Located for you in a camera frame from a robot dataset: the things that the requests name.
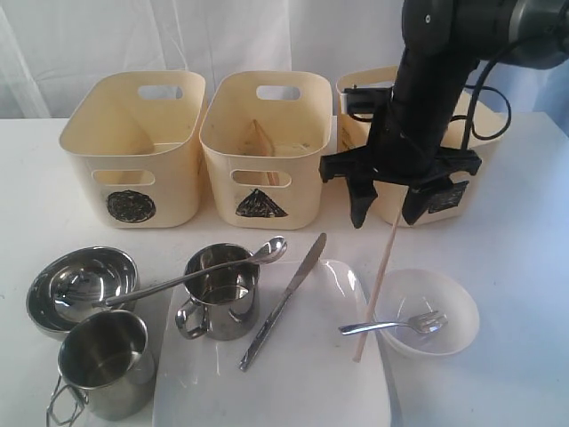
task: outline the metal mug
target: metal mug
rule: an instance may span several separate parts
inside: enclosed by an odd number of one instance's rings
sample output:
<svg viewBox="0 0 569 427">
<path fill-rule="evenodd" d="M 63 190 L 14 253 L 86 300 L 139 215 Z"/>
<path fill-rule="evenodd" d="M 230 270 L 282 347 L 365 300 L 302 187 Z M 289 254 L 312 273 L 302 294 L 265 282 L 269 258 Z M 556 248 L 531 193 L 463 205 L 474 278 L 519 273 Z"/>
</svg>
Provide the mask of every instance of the metal mug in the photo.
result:
<svg viewBox="0 0 569 427">
<path fill-rule="evenodd" d="M 250 256 L 238 245 L 208 246 L 189 260 L 184 274 Z M 175 319 L 180 334 L 189 340 L 207 335 L 220 341 L 247 334 L 259 317 L 259 270 L 258 265 L 243 263 L 186 281 L 189 298 Z"/>
<path fill-rule="evenodd" d="M 148 331 L 130 311 L 103 311 L 75 326 L 61 345 L 58 368 L 45 416 L 48 427 L 51 421 L 73 425 L 85 408 L 100 418 L 121 420 L 141 410 L 154 392 L 156 367 Z M 75 399 L 75 410 L 60 421 L 53 407 L 65 390 Z"/>
</svg>

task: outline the black triangle drawing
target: black triangle drawing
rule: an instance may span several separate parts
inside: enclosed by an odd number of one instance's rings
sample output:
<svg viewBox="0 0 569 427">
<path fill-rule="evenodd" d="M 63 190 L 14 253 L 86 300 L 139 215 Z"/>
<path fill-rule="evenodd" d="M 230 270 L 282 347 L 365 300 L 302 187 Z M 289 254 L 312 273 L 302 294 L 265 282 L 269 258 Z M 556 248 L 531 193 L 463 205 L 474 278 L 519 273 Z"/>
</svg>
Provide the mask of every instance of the black triangle drawing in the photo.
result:
<svg viewBox="0 0 569 427">
<path fill-rule="evenodd" d="M 245 218 L 283 218 L 288 216 L 288 213 L 260 189 L 255 189 L 239 204 L 236 215 Z"/>
</svg>

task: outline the white curtain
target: white curtain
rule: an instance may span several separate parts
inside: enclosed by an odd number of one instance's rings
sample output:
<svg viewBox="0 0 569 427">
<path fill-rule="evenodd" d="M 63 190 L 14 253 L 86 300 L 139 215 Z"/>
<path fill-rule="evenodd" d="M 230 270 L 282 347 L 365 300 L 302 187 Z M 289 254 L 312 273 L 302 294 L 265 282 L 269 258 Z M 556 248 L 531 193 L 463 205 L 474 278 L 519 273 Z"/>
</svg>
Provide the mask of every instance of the white curtain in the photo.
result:
<svg viewBox="0 0 569 427">
<path fill-rule="evenodd" d="M 398 64 L 402 3 L 0 0 L 0 117 L 69 117 L 98 80 L 126 70 L 186 68 L 206 78 L 210 97 L 247 69 L 312 71 L 334 84 Z M 567 131 L 568 70 L 500 67 L 489 83 L 516 110 L 545 110 Z"/>
</svg>

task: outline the plastic bin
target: plastic bin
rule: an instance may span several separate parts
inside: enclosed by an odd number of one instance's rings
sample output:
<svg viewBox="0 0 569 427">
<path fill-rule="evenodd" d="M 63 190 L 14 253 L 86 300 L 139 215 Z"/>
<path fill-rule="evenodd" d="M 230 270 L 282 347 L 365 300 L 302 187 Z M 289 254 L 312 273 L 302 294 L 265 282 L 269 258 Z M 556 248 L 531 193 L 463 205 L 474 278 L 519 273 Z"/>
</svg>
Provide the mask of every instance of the plastic bin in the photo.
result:
<svg viewBox="0 0 569 427">
<path fill-rule="evenodd" d="M 294 87 L 298 99 L 261 99 Z M 318 213 L 321 152 L 330 140 L 332 90 L 321 76 L 250 71 L 221 83 L 200 138 L 220 217 L 238 227 L 295 230 Z"/>
<path fill-rule="evenodd" d="M 357 85 L 386 85 L 391 86 L 397 78 L 397 67 L 377 68 L 361 71 L 342 77 L 336 85 L 338 96 L 339 111 L 341 111 L 340 94 L 346 88 Z M 455 113 L 456 115 L 466 115 L 469 108 L 470 95 L 464 92 L 459 99 Z M 475 126 L 478 134 L 491 135 L 498 132 L 505 124 L 504 117 L 491 111 L 482 102 L 477 104 L 475 115 Z M 370 131 L 369 123 L 358 122 L 348 115 L 339 113 L 338 115 L 338 151 L 345 151 L 361 147 L 367 142 L 367 135 Z M 462 143 L 462 134 L 464 133 L 464 122 L 457 121 L 450 123 L 449 128 L 443 138 L 442 146 L 448 148 L 459 149 Z M 470 199 L 476 193 L 478 181 L 484 174 L 485 168 L 492 159 L 496 149 L 496 142 L 500 138 L 491 141 L 480 141 L 474 136 L 470 137 L 469 147 L 482 158 L 483 164 L 476 176 L 470 176 L 468 173 L 454 173 L 451 175 L 453 182 L 463 182 L 460 188 L 461 192 L 449 195 L 449 203 L 440 204 L 436 209 L 429 209 L 416 223 L 415 226 L 440 221 L 446 218 L 461 215 L 468 207 Z M 379 215 L 383 221 L 393 223 L 396 219 L 398 210 L 401 209 L 403 200 L 408 188 L 387 184 L 385 182 L 375 182 L 375 189 L 379 196 L 373 202 L 370 209 L 374 214 Z M 409 224 L 402 219 L 401 226 L 409 227 Z"/>
<path fill-rule="evenodd" d="M 171 93 L 143 98 L 145 90 Z M 173 227 L 197 211 L 205 80 L 186 71 L 121 73 L 97 83 L 60 137 L 97 216 L 117 228 Z"/>
</svg>

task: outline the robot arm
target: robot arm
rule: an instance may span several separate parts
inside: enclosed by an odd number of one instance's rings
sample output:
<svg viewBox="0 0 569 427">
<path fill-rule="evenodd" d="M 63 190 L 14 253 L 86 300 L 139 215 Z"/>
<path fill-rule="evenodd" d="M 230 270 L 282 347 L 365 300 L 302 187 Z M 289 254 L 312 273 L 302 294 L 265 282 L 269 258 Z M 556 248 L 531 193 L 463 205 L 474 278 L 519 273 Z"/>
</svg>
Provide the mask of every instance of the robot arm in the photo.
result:
<svg viewBox="0 0 569 427">
<path fill-rule="evenodd" d="M 485 77 L 497 62 L 553 68 L 569 58 L 569 0 L 405 0 L 405 52 L 389 89 L 348 89 L 348 110 L 373 113 L 367 144 L 322 158 L 324 182 L 347 179 L 351 218 L 363 225 L 374 181 L 409 187 L 403 206 L 413 225 L 450 175 L 481 166 L 468 150 L 471 118 Z M 440 147 L 469 74 L 489 60 L 473 92 L 462 149 Z"/>
</svg>

